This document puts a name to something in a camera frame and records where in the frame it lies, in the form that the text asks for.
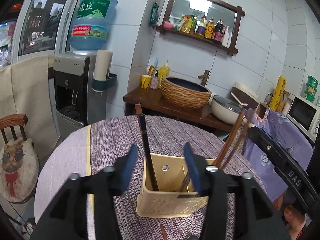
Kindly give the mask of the person's hand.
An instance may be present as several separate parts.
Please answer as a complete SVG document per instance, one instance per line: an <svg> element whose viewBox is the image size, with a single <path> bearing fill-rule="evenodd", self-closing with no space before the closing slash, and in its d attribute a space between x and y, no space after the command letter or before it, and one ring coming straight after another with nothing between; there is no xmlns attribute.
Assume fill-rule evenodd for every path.
<svg viewBox="0 0 320 240"><path fill-rule="evenodd" d="M302 230L305 226L305 216L302 215L298 210L296 210L293 206L289 205L285 207L284 217L286 221L290 224L290 228L288 233L292 240L298 239L301 235Z"/></svg>

